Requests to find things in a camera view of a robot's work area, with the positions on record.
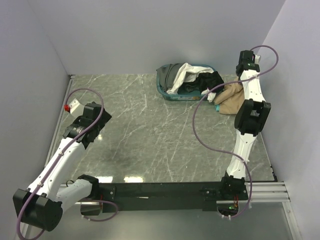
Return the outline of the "tan t shirt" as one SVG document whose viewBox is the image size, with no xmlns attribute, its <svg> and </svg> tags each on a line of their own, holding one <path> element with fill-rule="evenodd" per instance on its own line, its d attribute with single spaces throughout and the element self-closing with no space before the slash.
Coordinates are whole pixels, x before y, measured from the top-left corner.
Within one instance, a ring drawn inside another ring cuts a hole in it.
<svg viewBox="0 0 320 240">
<path fill-rule="evenodd" d="M 220 105 L 222 115 L 236 115 L 245 100 L 243 86 L 239 83 L 226 84 L 223 91 L 213 100 L 214 105 Z"/>
</svg>

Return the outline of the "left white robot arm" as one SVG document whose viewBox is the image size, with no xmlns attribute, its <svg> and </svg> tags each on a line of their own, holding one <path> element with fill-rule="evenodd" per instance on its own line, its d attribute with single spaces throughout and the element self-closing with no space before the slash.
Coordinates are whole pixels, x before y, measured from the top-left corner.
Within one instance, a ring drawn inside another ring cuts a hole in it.
<svg viewBox="0 0 320 240">
<path fill-rule="evenodd" d="M 65 109 L 76 118 L 65 129 L 55 154 L 27 189 L 18 189 L 13 195 L 18 222 L 48 232 L 76 202 L 85 198 L 94 201 L 100 197 L 100 183 L 93 176 L 83 174 L 63 190 L 60 185 L 73 163 L 112 118 L 101 104 L 94 101 L 86 105 L 66 105 Z"/>
</svg>

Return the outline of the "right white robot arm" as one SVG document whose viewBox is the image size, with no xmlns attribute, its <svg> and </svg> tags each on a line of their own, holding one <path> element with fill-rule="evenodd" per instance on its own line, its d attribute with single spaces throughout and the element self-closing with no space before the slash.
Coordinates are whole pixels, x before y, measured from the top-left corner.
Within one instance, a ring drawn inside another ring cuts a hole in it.
<svg viewBox="0 0 320 240">
<path fill-rule="evenodd" d="M 241 51 L 236 75 L 243 87 L 244 101 L 235 116 L 235 147 L 219 187 L 221 197 L 226 200 L 238 199 L 247 192 L 245 178 L 251 149 L 271 111 L 271 104 L 262 93 L 259 73 L 259 57 L 252 50 Z"/>
</svg>

